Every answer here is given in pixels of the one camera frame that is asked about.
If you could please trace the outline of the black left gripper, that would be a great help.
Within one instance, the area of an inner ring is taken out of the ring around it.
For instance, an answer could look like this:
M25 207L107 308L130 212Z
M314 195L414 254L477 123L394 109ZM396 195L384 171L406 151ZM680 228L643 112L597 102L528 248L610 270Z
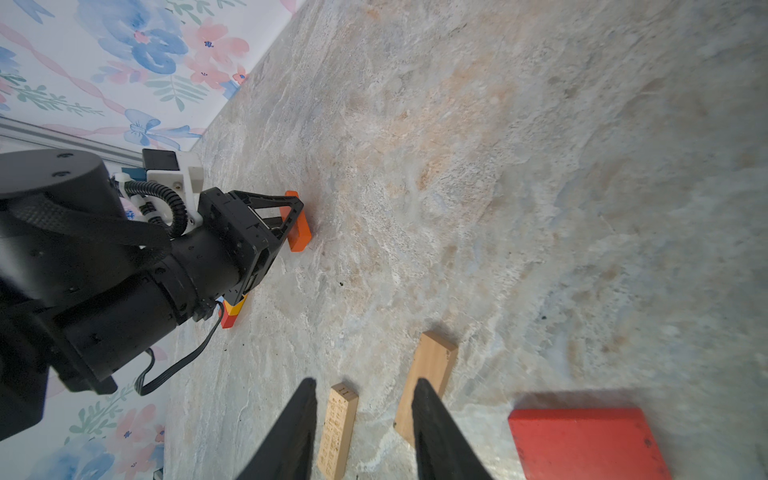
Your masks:
M223 292L237 304L267 275L275 256L304 208L297 196L270 196L244 191L203 191L199 213L206 229L219 239L237 279Z

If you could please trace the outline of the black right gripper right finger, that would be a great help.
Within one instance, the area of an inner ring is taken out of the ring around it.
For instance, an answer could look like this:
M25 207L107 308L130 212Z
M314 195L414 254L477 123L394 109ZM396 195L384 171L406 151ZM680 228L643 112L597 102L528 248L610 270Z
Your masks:
M411 408L419 479L491 479L427 379L418 379Z

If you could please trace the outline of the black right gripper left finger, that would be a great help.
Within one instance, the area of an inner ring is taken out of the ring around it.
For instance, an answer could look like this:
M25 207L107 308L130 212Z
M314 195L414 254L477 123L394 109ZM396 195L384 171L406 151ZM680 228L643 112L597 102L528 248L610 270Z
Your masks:
M307 377L236 479L310 479L316 422L316 380Z

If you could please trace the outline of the long natural wood block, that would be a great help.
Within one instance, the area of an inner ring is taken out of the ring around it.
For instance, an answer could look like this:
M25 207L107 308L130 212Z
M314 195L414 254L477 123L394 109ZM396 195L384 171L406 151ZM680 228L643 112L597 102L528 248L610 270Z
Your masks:
M353 436L358 394L344 383L330 389L317 466L325 479L342 479Z

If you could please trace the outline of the orange rectangular block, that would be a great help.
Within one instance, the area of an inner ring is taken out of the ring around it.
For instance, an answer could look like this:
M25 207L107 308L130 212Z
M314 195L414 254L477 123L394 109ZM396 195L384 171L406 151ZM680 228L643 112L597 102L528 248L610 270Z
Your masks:
M296 191L286 191L285 196L299 198L299 194ZM279 207L282 220L286 220L289 213L289 207ZM290 250L294 253L303 252L312 240L312 233L309 223L307 221L306 214L302 212L298 215L292 229L288 232L287 241Z

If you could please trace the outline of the short yellow block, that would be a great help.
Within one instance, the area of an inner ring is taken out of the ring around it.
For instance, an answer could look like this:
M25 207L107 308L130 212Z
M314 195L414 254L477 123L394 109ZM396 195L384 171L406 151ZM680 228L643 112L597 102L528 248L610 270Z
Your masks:
M226 299L224 299L223 304L226 310L226 315L229 317L237 317L240 314L246 299L247 299L247 296L244 295L240 298L239 302L236 304L230 304Z

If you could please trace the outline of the small red block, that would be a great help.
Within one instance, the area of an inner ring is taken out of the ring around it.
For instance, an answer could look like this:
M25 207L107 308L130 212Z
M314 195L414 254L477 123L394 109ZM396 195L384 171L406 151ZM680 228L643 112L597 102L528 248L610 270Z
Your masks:
M234 326L236 320L238 318L238 314L234 313L233 311L229 311L227 309L224 310L224 313L222 315L221 319L221 328L222 329L230 329Z

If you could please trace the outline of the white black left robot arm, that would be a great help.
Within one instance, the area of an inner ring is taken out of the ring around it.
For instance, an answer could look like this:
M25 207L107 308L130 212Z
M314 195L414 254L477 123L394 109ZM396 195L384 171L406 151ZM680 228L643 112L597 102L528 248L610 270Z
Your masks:
M115 372L177 326L238 302L302 210L295 196L210 188L189 227L178 194L115 180L96 154L3 154L2 437L42 420L51 372L112 394Z

